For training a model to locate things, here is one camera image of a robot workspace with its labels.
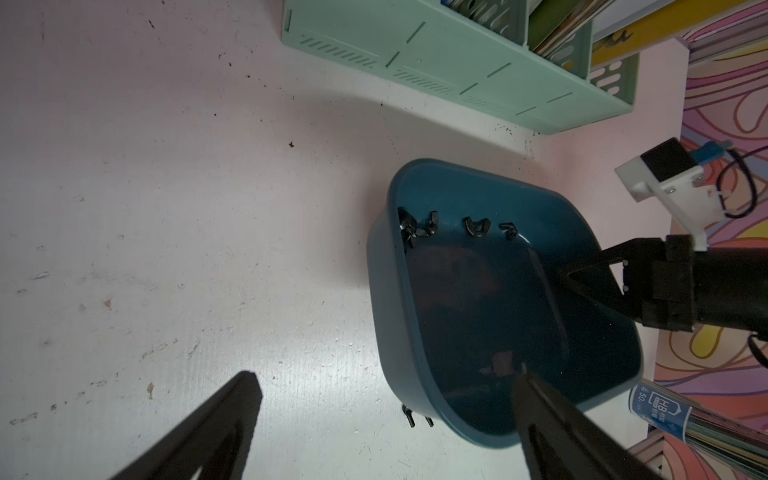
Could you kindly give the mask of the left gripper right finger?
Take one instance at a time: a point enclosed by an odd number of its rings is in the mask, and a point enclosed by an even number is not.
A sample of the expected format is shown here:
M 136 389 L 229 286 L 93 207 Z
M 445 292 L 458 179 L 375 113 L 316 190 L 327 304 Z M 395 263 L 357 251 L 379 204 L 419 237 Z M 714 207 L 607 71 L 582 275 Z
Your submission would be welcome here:
M 657 479 L 532 372 L 515 377 L 511 409 L 532 479 Z

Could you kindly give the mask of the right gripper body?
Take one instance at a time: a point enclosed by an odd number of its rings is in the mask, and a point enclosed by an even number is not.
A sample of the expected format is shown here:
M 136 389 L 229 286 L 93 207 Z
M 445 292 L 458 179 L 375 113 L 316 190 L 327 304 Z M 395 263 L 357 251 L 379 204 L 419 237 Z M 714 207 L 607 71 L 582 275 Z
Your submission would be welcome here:
M 637 238 L 627 243 L 624 298 L 638 323 L 666 331 L 694 329 L 694 257 L 689 235 Z

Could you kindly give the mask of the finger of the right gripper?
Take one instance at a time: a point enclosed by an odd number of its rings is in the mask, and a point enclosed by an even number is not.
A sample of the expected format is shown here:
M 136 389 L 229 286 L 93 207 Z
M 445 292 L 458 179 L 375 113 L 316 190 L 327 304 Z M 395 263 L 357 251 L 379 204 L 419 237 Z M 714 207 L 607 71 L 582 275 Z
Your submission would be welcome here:
M 639 306 L 623 293 L 610 269 L 626 260 L 630 246 L 624 242 L 571 260 L 556 269 L 558 279 L 592 303 L 627 318 L 639 318 Z

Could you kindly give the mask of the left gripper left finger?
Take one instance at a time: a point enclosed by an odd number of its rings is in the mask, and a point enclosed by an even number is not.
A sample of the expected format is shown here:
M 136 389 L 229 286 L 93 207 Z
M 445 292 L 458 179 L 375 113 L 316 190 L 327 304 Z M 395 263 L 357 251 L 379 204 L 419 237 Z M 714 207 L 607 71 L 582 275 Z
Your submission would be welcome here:
M 240 479 L 262 402 L 255 373 L 241 371 L 116 479 Z

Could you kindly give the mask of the teal plastic storage tray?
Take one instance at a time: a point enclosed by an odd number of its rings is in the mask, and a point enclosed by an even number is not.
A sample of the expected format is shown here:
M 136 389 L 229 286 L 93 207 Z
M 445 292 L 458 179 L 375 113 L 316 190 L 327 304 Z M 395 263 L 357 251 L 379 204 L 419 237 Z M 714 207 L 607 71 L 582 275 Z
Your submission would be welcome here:
M 435 235 L 401 238 L 397 209 Z M 463 219 L 488 218 L 483 238 Z M 498 228 L 512 222 L 513 241 Z M 511 391 L 521 367 L 580 410 L 643 374 L 635 323 L 570 291 L 556 269 L 600 245 L 560 194 L 452 163 L 419 159 L 393 177 L 367 240 L 371 305 L 384 377 L 413 412 L 475 445 L 519 441 Z

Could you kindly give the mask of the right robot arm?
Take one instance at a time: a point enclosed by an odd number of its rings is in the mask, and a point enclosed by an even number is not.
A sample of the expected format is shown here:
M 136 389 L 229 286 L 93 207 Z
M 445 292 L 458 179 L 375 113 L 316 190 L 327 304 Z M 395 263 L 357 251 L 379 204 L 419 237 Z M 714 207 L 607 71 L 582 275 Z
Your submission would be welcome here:
M 636 238 L 558 268 L 573 292 L 646 327 L 698 324 L 767 340 L 767 251 L 696 251 L 690 235 Z

